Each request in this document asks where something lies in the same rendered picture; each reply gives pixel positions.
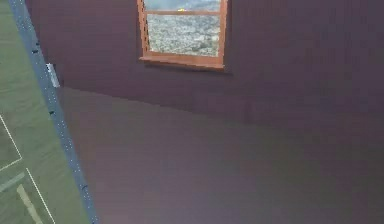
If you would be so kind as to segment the orange wooden framed window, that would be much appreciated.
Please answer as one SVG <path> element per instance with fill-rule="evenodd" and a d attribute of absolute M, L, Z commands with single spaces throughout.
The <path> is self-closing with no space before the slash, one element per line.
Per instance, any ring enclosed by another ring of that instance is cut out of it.
<path fill-rule="evenodd" d="M 222 70 L 229 0 L 136 0 L 142 61 Z"/>

